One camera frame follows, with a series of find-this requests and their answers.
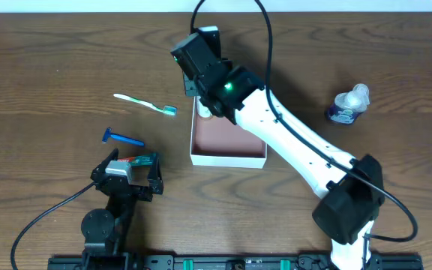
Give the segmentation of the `red green toothpaste tube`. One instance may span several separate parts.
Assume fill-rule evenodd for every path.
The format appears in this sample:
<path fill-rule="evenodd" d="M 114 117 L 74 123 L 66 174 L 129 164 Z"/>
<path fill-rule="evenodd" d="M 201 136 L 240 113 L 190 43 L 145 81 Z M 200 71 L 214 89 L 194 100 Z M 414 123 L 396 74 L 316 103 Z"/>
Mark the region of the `red green toothpaste tube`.
<path fill-rule="evenodd" d="M 157 157 L 156 153 L 151 153 L 151 154 L 144 154 L 144 155 L 139 155 L 134 157 L 120 158 L 118 159 L 118 161 L 127 162 L 132 167 L 149 167 L 154 163 L 156 157 Z"/>

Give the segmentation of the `small clear pump bottle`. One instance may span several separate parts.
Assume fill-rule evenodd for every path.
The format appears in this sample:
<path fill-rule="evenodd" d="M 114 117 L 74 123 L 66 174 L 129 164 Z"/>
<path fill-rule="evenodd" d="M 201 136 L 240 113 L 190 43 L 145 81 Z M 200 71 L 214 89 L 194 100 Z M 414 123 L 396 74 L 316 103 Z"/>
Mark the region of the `small clear pump bottle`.
<path fill-rule="evenodd" d="M 351 91 L 340 93 L 334 98 L 333 104 L 326 111 L 326 117 L 332 122 L 351 125 L 369 105 L 369 88 L 359 83 Z"/>

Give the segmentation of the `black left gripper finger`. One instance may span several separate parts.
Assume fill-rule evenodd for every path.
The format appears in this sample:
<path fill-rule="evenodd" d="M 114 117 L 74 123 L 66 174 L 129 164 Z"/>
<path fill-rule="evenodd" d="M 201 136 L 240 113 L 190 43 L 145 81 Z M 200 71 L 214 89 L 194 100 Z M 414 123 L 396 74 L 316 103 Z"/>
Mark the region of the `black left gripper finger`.
<path fill-rule="evenodd" d="M 119 156 L 119 150 L 114 148 L 112 152 L 101 161 L 91 172 L 91 179 L 105 179 L 106 178 L 106 168 L 111 161 L 116 161 Z"/>
<path fill-rule="evenodd" d="M 151 165 L 148 173 L 148 183 L 153 194 L 161 195 L 164 192 L 164 183 L 161 175 L 161 163 L 158 153 L 151 153 Z"/>

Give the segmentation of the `white Pantene tube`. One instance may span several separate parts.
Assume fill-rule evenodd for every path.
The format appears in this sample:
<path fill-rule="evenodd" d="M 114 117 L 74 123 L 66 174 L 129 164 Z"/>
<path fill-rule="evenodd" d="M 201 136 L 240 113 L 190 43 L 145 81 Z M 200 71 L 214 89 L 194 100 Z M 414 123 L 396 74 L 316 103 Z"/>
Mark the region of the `white Pantene tube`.
<path fill-rule="evenodd" d="M 212 113 L 209 108 L 202 104 L 200 96 L 196 98 L 196 110 L 198 115 L 204 119 L 209 119 L 212 117 Z"/>

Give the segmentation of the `white square box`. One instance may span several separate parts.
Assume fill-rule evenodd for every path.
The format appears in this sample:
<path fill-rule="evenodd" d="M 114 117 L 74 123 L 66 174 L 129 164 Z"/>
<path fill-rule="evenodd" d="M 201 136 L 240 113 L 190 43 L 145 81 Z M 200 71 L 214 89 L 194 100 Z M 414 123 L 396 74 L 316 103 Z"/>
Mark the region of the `white square box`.
<path fill-rule="evenodd" d="M 263 168 L 267 158 L 265 142 L 225 118 L 204 118 L 201 111 L 196 97 L 189 148 L 194 166 Z"/>

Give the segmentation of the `blue disposable razor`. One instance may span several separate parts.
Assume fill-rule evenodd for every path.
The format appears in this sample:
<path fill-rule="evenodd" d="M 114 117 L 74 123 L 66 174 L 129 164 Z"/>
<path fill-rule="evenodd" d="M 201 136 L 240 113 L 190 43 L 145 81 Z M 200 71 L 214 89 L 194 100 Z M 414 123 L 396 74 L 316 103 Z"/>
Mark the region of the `blue disposable razor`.
<path fill-rule="evenodd" d="M 112 128 L 108 127 L 102 137 L 102 143 L 107 143 L 108 139 L 114 139 L 123 143 L 129 143 L 134 146 L 144 146 L 145 143 L 143 141 L 133 139 L 127 136 L 122 136 L 117 133 L 113 133 Z"/>

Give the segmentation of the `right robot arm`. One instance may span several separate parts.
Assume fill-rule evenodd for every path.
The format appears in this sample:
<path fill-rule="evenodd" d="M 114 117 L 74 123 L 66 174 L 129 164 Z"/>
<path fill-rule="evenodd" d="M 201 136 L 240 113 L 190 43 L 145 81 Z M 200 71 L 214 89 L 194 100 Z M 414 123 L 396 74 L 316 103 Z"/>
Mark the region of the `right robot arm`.
<path fill-rule="evenodd" d="M 384 199 L 359 180 L 359 161 L 298 120 L 255 73 L 217 57 L 204 33 L 189 35 L 170 53 L 213 116 L 260 138 L 319 197 L 313 219 L 332 241 L 332 265 L 367 268 L 368 236 Z"/>

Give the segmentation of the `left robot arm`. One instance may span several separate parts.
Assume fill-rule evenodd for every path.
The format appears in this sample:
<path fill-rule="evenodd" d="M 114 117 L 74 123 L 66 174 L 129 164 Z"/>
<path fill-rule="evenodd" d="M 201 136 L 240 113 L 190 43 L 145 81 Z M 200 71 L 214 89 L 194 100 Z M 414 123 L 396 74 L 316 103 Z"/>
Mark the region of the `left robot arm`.
<path fill-rule="evenodd" d="M 92 183 L 108 202 L 82 219 L 82 270 L 142 268 L 140 257 L 125 250 L 125 242 L 137 202 L 151 202 L 164 192 L 160 157 L 153 152 L 120 161 L 118 156 L 114 149 L 91 172 Z"/>

